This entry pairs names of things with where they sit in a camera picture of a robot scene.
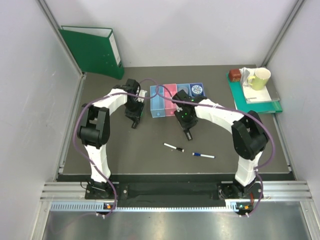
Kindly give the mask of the pink drawer box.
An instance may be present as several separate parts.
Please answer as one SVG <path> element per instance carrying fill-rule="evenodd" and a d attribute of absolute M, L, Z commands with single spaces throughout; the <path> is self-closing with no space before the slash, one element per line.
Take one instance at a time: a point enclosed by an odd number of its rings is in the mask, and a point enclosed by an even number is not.
<path fill-rule="evenodd" d="M 177 110 L 177 106 L 174 102 L 172 102 L 172 97 L 177 93 L 177 85 L 175 83 L 171 83 L 165 84 L 164 86 L 164 97 L 168 98 L 168 100 L 164 100 L 165 116 L 174 116 L 174 112 Z"/>

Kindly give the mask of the orange highlighter marker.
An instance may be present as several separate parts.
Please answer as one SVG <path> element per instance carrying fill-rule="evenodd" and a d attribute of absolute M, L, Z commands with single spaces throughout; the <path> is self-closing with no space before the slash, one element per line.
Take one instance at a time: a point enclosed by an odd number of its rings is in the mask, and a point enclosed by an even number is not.
<path fill-rule="evenodd" d="M 184 133 L 185 133 L 185 136 L 186 136 L 188 141 L 191 141 L 193 139 L 192 134 L 191 134 L 189 129 L 185 129 Z"/>

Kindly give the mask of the patterned washi tape roll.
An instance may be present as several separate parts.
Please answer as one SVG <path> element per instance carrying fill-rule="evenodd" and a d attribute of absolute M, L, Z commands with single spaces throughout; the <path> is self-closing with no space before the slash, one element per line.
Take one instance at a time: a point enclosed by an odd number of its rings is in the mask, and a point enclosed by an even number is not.
<path fill-rule="evenodd" d="M 191 86 L 191 94 L 195 96 L 202 96 L 203 95 L 203 87 L 199 84 L 194 84 Z"/>

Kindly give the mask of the purple drawer box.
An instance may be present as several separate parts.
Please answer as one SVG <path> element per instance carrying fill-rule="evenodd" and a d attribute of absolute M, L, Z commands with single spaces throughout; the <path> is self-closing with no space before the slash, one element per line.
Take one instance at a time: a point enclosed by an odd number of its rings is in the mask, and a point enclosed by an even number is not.
<path fill-rule="evenodd" d="M 205 94 L 205 89 L 204 89 L 204 85 L 202 83 L 190 83 L 190 92 L 189 94 L 192 97 L 196 97 L 196 96 L 206 96 Z"/>

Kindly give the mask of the sky blue drawer box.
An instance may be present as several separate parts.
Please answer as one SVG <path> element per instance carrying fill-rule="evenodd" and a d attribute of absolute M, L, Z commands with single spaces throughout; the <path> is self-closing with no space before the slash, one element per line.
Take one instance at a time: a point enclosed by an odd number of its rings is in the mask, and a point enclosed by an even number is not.
<path fill-rule="evenodd" d="M 190 84 L 188 83 L 182 83 L 182 84 L 177 84 L 177 92 L 183 90 L 185 91 L 185 93 L 189 96 L 191 96 L 191 87 L 190 87 Z"/>

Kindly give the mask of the black white marker pen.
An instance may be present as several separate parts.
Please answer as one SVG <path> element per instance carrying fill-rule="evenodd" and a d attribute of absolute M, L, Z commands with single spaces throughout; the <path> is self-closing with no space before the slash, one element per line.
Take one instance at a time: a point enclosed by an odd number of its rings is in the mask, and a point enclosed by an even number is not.
<path fill-rule="evenodd" d="M 173 146 L 173 145 L 168 144 L 168 143 L 164 143 L 163 145 L 166 146 L 166 147 L 169 147 L 169 148 L 171 148 L 171 149 L 177 150 L 177 151 L 179 151 L 179 152 L 182 152 L 182 153 L 185 151 L 185 150 L 184 150 L 183 148 L 181 148 L 181 147 Z"/>

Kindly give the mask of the blue white marker pen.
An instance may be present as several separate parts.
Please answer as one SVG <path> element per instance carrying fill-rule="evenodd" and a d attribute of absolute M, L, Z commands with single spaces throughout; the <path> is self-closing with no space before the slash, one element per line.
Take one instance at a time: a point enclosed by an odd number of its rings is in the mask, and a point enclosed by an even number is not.
<path fill-rule="evenodd" d="M 202 154 L 202 153 L 198 153 L 198 152 L 193 152 L 192 155 L 195 157 L 203 157 L 203 158 L 210 158 L 210 159 L 215 158 L 214 155 Z"/>

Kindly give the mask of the teal clip file folder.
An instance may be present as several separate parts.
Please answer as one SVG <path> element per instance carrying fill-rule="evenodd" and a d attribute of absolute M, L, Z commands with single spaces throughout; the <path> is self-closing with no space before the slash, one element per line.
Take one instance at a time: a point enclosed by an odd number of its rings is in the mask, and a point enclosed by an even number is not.
<path fill-rule="evenodd" d="M 247 103 L 241 85 L 239 82 L 231 82 L 229 74 L 226 73 L 226 78 L 234 99 L 235 107 L 237 110 L 249 112 L 250 110 L 258 114 L 275 114 L 282 113 L 283 108 L 279 101 L 262 102 L 262 103 Z"/>

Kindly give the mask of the light blue drawer box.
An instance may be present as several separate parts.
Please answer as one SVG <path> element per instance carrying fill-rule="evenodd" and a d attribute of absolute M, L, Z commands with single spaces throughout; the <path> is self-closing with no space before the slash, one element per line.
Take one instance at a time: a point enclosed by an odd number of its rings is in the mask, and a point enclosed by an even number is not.
<path fill-rule="evenodd" d="M 158 87 L 158 94 L 156 93 L 157 86 L 150 86 L 150 96 L 154 96 L 150 99 L 150 112 L 153 118 L 163 118 L 166 116 L 165 113 L 165 99 L 164 88 L 162 86 Z"/>

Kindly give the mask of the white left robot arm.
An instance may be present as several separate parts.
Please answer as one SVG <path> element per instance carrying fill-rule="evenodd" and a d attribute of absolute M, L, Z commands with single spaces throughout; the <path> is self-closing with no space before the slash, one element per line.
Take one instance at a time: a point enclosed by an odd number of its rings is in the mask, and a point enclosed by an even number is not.
<path fill-rule="evenodd" d="M 147 91 L 134 79 L 124 85 L 116 85 L 109 94 L 91 104 L 82 106 L 82 115 L 77 122 L 76 135 L 84 145 L 91 166 L 85 198 L 108 199 L 115 194 L 110 182 L 111 170 L 107 160 L 107 142 L 110 138 L 110 116 L 119 107 L 125 106 L 125 116 L 132 120 L 132 128 L 140 123 Z"/>

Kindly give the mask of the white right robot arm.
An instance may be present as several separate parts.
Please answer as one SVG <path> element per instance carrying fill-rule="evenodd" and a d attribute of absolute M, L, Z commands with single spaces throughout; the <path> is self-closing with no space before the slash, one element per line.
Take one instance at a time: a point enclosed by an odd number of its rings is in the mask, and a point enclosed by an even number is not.
<path fill-rule="evenodd" d="M 178 91 L 172 101 L 177 105 L 174 115 L 177 118 L 187 140 L 193 139 L 190 128 L 198 119 L 207 120 L 232 134 L 233 146 L 239 155 L 237 171 L 231 184 L 221 186 L 219 195 L 222 199 L 245 198 L 252 191 L 256 181 L 259 159 L 269 141 L 263 128 L 251 117 L 260 121 L 254 111 L 247 115 L 220 109 L 207 97 L 189 96 L 184 90 Z"/>

